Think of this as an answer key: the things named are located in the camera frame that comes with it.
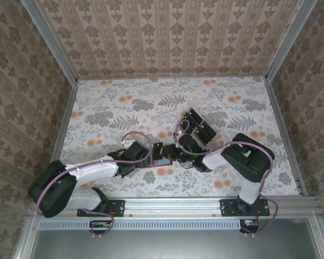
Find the black VIP credit card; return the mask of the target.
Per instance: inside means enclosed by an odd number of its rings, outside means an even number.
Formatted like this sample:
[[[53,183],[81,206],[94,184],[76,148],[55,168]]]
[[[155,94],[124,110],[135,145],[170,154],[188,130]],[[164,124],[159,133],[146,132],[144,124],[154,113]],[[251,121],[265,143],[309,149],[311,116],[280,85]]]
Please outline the black VIP credit card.
[[[153,144],[153,160],[161,160],[163,158],[162,150],[163,150],[162,142],[157,142]]]

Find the red leather card holder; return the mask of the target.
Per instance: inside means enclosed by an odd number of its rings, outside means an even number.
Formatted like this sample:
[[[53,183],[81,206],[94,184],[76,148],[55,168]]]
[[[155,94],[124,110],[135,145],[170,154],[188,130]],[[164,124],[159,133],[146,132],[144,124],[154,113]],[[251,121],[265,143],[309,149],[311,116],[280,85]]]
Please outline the red leather card holder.
[[[160,159],[160,160],[154,160],[153,161],[153,164],[151,165],[148,165],[148,166],[143,166],[143,168],[154,168],[154,167],[163,167],[163,166],[171,166],[173,165],[173,161],[172,160],[169,160],[167,158],[163,158],[163,159]]]

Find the black card rack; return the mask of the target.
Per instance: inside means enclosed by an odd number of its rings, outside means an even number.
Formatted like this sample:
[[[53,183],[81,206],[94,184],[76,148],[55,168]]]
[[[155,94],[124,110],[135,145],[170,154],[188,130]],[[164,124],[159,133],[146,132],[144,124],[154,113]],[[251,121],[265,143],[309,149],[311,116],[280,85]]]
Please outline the black card rack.
[[[184,132],[197,138],[204,146],[216,136],[215,130],[193,108],[183,115],[183,120],[180,125]]]

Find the grey metal panel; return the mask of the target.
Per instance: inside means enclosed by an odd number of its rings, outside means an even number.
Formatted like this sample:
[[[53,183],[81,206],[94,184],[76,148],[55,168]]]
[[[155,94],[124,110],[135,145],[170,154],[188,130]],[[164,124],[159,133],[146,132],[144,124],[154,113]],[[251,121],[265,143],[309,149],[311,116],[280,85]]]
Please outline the grey metal panel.
[[[40,231],[31,259],[320,259],[309,223],[275,220],[262,234],[237,230]]]

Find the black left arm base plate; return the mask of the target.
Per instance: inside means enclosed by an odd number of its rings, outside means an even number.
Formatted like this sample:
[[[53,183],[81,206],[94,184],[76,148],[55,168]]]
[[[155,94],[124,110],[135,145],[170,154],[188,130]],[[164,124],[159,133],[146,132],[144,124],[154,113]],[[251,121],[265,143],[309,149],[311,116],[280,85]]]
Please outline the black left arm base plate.
[[[78,217],[100,217],[109,214],[113,217],[123,217],[125,211],[125,200],[102,201],[90,213],[81,209],[77,210]]]

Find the aluminium mounting rail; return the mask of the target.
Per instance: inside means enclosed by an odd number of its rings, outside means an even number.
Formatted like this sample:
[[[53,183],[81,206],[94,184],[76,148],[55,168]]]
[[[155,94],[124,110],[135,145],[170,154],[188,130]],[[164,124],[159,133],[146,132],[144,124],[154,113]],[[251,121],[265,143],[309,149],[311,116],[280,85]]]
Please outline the aluminium mounting rail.
[[[106,198],[107,200],[125,200],[123,217],[223,217],[221,216],[220,200],[236,199],[236,197],[180,197],[180,198]],[[268,202],[270,216],[283,218],[312,217],[321,215],[321,209],[315,197],[308,196],[272,196],[262,198]],[[58,215],[77,216],[78,209],[64,210]],[[230,216],[233,219],[248,219],[256,216]]]

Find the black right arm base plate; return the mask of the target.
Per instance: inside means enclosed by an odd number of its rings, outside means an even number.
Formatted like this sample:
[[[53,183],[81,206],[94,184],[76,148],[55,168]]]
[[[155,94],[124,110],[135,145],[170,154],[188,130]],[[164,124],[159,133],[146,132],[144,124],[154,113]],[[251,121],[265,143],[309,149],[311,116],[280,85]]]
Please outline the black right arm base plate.
[[[252,205],[240,199],[220,200],[221,216],[270,216],[268,202],[265,199],[257,199]]]

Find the aluminium table side rail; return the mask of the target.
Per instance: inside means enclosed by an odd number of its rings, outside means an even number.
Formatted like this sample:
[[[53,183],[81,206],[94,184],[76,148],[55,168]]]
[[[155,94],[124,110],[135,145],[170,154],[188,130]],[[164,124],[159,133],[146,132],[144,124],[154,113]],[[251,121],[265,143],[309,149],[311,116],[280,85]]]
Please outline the aluminium table side rail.
[[[77,86],[77,84],[74,84],[71,87],[70,95],[69,95],[67,103],[66,103],[64,115],[63,115],[62,121],[60,123],[60,128],[58,131],[57,139],[56,139],[56,142],[55,142],[55,145],[53,148],[50,162],[53,162],[60,158],[60,154],[62,152],[63,143],[65,140],[68,124],[69,124],[69,121],[71,118],[72,109],[73,109],[73,106],[74,106],[74,103],[76,100],[77,91],[78,91],[78,86]]]
[[[286,151],[286,154],[287,154],[287,157],[288,157],[288,160],[289,160],[289,164],[291,166],[291,170],[292,170],[292,173],[294,175],[294,179],[295,179],[295,182],[297,184],[299,193],[302,196],[308,196],[308,191],[307,191],[305,182],[303,180],[298,161],[296,159],[296,155],[295,155],[295,152],[294,152],[294,149],[293,149],[293,145],[292,145],[292,142],[290,140],[288,130],[287,130],[284,118],[283,118],[283,114],[281,112],[281,109],[280,109],[280,106],[279,106],[279,103],[278,103],[278,99],[277,99],[276,94],[274,92],[273,85],[265,77],[263,77],[263,79],[265,81],[266,90],[267,90],[269,99],[271,101],[272,109],[273,109],[274,114],[275,114],[276,122],[277,122],[278,127],[279,127],[279,131],[280,131],[280,134],[281,134],[283,145],[285,147],[285,151]]]

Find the aluminium frame post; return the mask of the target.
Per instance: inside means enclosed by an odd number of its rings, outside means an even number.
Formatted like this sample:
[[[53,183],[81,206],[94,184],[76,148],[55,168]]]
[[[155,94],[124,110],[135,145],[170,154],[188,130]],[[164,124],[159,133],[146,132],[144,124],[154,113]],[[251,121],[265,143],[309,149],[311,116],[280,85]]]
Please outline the aluminium frame post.
[[[267,81],[272,81],[277,74],[317,1],[318,0],[302,0],[298,11],[294,15],[293,20],[267,69],[265,74]]]
[[[46,44],[51,50],[54,58],[62,69],[64,75],[69,81],[70,85],[73,87],[77,83],[78,77],[74,72],[66,53],[62,50],[61,45],[59,44],[55,33],[52,31],[51,26],[49,25],[47,19],[43,15],[40,7],[38,6],[36,0],[21,0],[33,22],[35,23],[38,31],[44,38]]]

